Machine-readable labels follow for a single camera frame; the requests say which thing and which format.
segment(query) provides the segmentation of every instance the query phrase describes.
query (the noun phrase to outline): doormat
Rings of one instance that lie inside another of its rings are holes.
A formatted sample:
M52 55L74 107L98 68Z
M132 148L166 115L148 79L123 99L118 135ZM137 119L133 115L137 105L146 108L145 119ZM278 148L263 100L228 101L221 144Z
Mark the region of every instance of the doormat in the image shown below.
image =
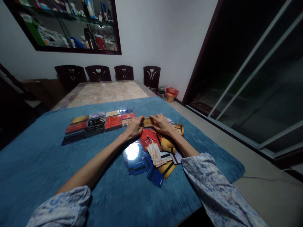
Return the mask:
M209 113L212 110L212 107L202 103L202 102L195 102L195 103L191 103L189 104L189 106L191 106L192 108L196 109L197 111L199 111L200 113L204 114L205 116L208 116ZM211 118L216 119L219 115L220 115L220 111L218 110L214 110L214 112L211 115ZM228 117L228 115L223 114L220 119L226 118Z

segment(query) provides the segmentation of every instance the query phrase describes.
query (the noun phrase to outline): hand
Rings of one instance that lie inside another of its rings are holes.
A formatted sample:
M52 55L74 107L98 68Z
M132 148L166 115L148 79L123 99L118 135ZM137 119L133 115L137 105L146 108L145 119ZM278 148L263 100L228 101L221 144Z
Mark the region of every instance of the hand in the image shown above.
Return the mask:
M141 122L144 116L132 118L128 120L128 126L123 133L126 140L133 139L139 135L141 135L143 127L141 126Z
M153 119L153 125L151 127L157 132L160 132L167 136L171 136L175 132L175 130L170 125L166 117L163 116L163 114L157 114L156 116L151 115L150 118Z

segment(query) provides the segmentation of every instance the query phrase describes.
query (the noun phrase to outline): sleeve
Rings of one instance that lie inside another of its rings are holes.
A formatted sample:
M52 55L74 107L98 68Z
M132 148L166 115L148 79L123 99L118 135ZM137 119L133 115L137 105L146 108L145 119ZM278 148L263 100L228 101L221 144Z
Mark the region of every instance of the sleeve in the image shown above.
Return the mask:
M34 211L27 227L83 226L90 196L87 186L59 193Z
M183 158L182 165L215 226L267 226L216 167L210 154Z

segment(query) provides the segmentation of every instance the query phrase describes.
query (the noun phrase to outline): blue card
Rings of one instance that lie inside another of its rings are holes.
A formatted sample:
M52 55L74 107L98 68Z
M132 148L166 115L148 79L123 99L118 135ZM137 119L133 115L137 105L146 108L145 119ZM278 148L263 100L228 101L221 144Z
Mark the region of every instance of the blue card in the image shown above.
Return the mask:
M152 163L152 158L149 154L147 154L147 156L142 157L142 161L145 165L145 168L147 169L147 171L149 171L149 169L154 165Z
M152 166L149 169L147 178L153 182L154 185L157 185L159 188L162 187L164 177L156 167Z
M138 175L140 173L146 172L144 162L142 157L147 153L144 150L140 140L136 140L131 143L123 152L123 159L125 165L128 167L128 173L130 175Z
M134 161L128 160L127 165L128 165L128 174L134 175L135 174Z
M119 110L120 114L127 114L127 113L131 113L132 111L133 111L133 110L132 110L131 108Z

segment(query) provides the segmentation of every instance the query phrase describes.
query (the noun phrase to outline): forearm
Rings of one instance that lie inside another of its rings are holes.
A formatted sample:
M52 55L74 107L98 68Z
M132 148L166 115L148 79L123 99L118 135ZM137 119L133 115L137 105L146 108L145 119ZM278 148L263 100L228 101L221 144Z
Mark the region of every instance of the forearm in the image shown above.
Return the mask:
M179 147L180 151L182 152L184 158L189 156L198 156L200 153L193 148L192 145L189 144L189 142L186 141L186 139L183 138L183 136L180 135L180 133L176 130L170 133L169 135L174 142Z
M114 142L100 151L94 158L76 172L58 191L58 193L70 191L76 187L87 185L94 187L110 160L119 148L127 141L127 137L121 134Z

